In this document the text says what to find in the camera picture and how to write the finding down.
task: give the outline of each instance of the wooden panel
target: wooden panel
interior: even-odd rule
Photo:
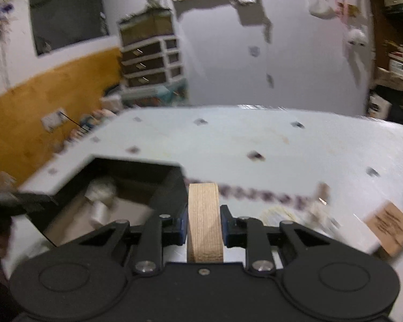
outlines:
[[[376,61],[379,68],[389,70],[388,53],[396,51],[392,46],[385,45],[385,40],[403,44],[403,22],[390,20],[385,14],[384,0],[370,0],[373,14],[373,29],[375,35]]]
[[[190,184],[187,261],[215,263],[222,260],[218,186],[214,183]]]
[[[67,121],[48,133],[40,119],[62,107],[78,121],[99,108],[103,90],[119,82],[119,56],[114,48],[73,60],[0,96],[0,171],[21,184],[40,168],[52,156],[53,145],[75,128]]]

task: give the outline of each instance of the gray wall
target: gray wall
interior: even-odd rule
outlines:
[[[116,21],[140,11],[145,0],[103,0],[111,34]],[[228,0],[184,0],[176,12],[189,94],[195,105],[255,104],[362,115],[371,70],[371,47],[344,56],[345,26],[309,14],[307,0],[261,0],[236,10]],[[351,21],[370,30],[368,0]],[[265,23],[271,22],[271,43]],[[259,47],[258,57],[249,47]]]

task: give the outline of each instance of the wall outlet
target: wall outlet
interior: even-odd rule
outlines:
[[[59,108],[58,110],[46,115],[41,119],[42,125],[48,132],[52,132],[55,128],[61,126],[67,118],[61,113],[66,113],[63,108]]]

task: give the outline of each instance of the drawer handle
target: drawer handle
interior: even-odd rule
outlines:
[[[138,56],[140,56],[141,54],[143,54],[143,52],[142,52],[140,49],[136,49],[136,50],[133,51],[133,54],[134,54],[136,57],[138,57]]]

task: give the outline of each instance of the table surface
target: table surface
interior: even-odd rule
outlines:
[[[249,159],[251,151],[265,160]],[[321,181],[331,187],[333,216],[346,211],[365,218],[387,200],[403,212],[403,126],[385,121],[248,105],[133,109],[48,162],[21,189],[54,194],[95,156],[178,163],[187,178],[230,185],[234,196],[220,202],[233,216],[259,217],[273,205],[241,197],[239,188],[310,197]],[[368,175],[368,168],[379,176]],[[5,270],[41,238],[24,216],[16,218]],[[185,247],[164,252],[167,259],[185,259]],[[244,250],[227,249],[224,257],[243,261]],[[403,321],[403,252],[392,265],[401,292],[391,317]]]

